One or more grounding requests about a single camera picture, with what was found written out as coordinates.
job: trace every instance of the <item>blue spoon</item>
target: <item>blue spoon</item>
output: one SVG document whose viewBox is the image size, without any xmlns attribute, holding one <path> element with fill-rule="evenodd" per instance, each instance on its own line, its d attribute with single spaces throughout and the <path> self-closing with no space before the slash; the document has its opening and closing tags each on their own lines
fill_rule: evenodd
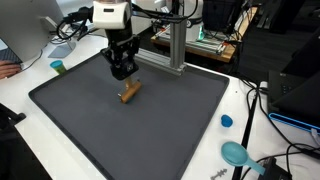
<svg viewBox="0 0 320 180">
<path fill-rule="evenodd" d="M 265 168 L 260 164 L 254 162 L 247 152 L 247 150 L 236 142 L 226 142 L 221 147 L 222 158 L 232 166 L 244 166 L 247 165 L 263 175 Z"/>
</svg>

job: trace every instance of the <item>person's hand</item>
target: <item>person's hand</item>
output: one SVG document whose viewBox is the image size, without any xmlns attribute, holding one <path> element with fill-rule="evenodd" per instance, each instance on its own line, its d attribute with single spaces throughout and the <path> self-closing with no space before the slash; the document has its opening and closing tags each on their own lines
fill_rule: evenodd
<svg viewBox="0 0 320 180">
<path fill-rule="evenodd" d="M 0 61 L 0 79 L 13 76 L 21 71 L 19 64 L 13 64 L 10 61 Z"/>
</svg>

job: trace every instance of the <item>gray mat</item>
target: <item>gray mat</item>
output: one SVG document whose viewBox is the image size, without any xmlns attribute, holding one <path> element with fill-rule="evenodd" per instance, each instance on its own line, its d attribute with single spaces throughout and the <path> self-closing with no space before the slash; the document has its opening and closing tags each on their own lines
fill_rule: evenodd
<svg viewBox="0 0 320 180">
<path fill-rule="evenodd" d="M 181 77 L 140 65 L 142 88 L 124 83 L 100 55 L 29 93 L 108 179 L 180 179 L 229 79 L 188 67 Z"/>
</svg>

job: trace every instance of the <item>white table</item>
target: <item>white table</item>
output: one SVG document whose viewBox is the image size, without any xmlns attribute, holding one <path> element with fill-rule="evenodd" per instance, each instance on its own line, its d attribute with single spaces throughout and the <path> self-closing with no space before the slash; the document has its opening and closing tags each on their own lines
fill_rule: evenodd
<svg viewBox="0 0 320 180">
<path fill-rule="evenodd" d="M 63 62 L 69 69 L 98 53 L 107 44 L 107 39 L 87 36 L 77 43 L 74 52 L 63 59 Z M 48 44 L 43 50 L 43 56 L 30 69 L 12 78 L 0 80 L 0 102 L 16 113 L 26 114 L 27 118 L 17 124 L 16 128 L 53 179 L 105 179 L 28 96 L 32 89 L 57 75 L 49 66 L 54 59 L 47 58 L 53 49 L 54 46 Z M 221 158 L 220 148 L 226 141 L 242 141 L 248 119 L 245 100 L 248 88 L 240 80 L 229 78 L 230 84 L 183 175 L 183 180 L 209 180 L 221 169 L 227 169 L 228 172 L 220 179 L 231 179 L 233 175 L 234 168 Z M 220 117 L 223 114 L 233 118 L 234 124 L 230 128 L 221 126 Z"/>
<path fill-rule="evenodd" d="M 267 83 L 261 83 L 261 87 L 267 87 Z M 262 95 L 263 109 L 267 110 L 267 97 Z M 273 121 L 275 125 L 283 132 L 283 134 L 293 143 L 304 143 L 314 147 L 318 147 L 311 137 L 311 134 L 294 128 L 283 123 Z M 253 160 L 263 157 L 283 154 L 286 152 L 289 144 L 272 127 L 267 117 L 262 113 L 259 102 L 257 103 L 256 112 L 253 119 L 252 129 L 249 138 L 248 152 Z M 286 158 L 278 157 L 277 165 L 287 171 Z M 320 162 L 309 156 L 297 154 L 289 156 L 290 170 L 294 180 L 319 179 Z M 250 170 L 245 179 L 258 179 L 258 173 Z"/>
</svg>

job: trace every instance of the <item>green cup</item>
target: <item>green cup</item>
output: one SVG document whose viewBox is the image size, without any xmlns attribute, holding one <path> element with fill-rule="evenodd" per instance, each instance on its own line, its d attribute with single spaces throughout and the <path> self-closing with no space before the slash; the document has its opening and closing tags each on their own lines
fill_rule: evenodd
<svg viewBox="0 0 320 180">
<path fill-rule="evenodd" d="M 63 65 L 63 62 L 61 60 L 56 60 L 53 61 L 50 66 L 58 73 L 58 74 L 62 74 L 64 72 L 66 72 L 66 68 Z"/>
</svg>

